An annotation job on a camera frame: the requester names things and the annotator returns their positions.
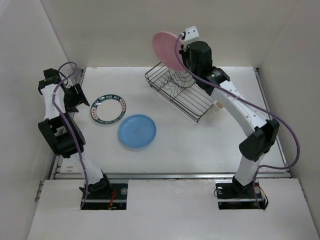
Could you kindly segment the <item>green rimmed white plate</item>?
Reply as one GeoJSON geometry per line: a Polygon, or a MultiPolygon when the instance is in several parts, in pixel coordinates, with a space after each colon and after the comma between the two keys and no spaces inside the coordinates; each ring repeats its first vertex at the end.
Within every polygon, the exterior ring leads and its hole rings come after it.
{"type": "Polygon", "coordinates": [[[98,97],[90,108],[90,116],[100,125],[112,125],[123,118],[127,111],[125,100],[116,94],[98,97]]]}

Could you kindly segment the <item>pink plastic plate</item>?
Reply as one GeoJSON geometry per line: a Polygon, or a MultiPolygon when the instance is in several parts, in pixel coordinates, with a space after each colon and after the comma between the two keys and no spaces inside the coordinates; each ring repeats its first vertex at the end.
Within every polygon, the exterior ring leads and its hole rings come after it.
{"type": "Polygon", "coordinates": [[[183,72],[185,69],[179,62],[179,60],[182,61],[179,50],[181,49],[181,45],[183,45],[184,43],[180,38],[177,44],[177,57],[175,54],[175,43],[177,38],[178,36],[171,32],[161,31],[153,36],[152,46],[155,55],[164,65],[174,71],[183,72]]]}

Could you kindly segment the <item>blue plastic plate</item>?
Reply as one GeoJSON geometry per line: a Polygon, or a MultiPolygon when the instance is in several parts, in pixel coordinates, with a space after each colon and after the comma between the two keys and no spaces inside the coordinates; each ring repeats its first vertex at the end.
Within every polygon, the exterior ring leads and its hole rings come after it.
{"type": "Polygon", "coordinates": [[[141,150],[154,141],[156,134],[156,124],[149,116],[134,114],[120,124],[117,136],[126,148],[141,150]]]}

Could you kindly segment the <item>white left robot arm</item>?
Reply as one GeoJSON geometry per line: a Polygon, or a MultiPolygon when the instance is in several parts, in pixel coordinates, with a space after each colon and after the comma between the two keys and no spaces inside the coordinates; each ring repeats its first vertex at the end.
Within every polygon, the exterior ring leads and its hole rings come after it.
{"type": "Polygon", "coordinates": [[[60,72],[49,68],[43,71],[44,80],[39,81],[38,91],[44,98],[45,117],[38,128],[57,156],[70,160],[77,166],[85,178],[80,190],[84,194],[100,198],[111,195],[112,185],[103,171],[89,161],[85,154],[85,138],[70,116],[77,113],[77,106],[89,105],[80,84],[62,80],[60,72]]]}

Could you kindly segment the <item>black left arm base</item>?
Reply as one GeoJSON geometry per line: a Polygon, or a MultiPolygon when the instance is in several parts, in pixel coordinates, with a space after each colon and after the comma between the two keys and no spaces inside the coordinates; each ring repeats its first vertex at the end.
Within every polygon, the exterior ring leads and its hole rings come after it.
{"type": "Polygon", "coordinates": [[[85,193],[82,194],[80,203],[81,210],[126,210],[128,197],[128,181],[112,180],[111,189],[103,189],[96,193],[89,194],[85,199],[85,193]]]}

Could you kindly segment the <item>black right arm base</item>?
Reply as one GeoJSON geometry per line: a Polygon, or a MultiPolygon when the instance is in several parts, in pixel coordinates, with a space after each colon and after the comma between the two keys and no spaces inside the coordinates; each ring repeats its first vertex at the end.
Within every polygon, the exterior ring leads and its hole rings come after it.
{"type": "Polygon", "coordinates": [[[268,197],[256,180],[242,186],[234,179],[217,180],[213,194],[217,197],[219,210],[266,210],[268,197]]]}

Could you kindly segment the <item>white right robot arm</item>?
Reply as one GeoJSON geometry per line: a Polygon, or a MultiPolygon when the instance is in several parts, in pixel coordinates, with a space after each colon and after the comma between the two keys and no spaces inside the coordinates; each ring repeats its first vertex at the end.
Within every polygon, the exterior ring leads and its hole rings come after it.
{"type": "Polygon", "coordinates": [[[206,42],[184,44],[179,53],[196,84],[205,90],[214,102],[222,104],[246,135],[246,139],[239,144],[242,157],[231,185],[232,193],[243,197],[250,191],[262,159],[274,145],[280,124],[276,119],[267,119],[240,100],[241,95],[228,74],[213,66],[212,50],[206,42]]]}

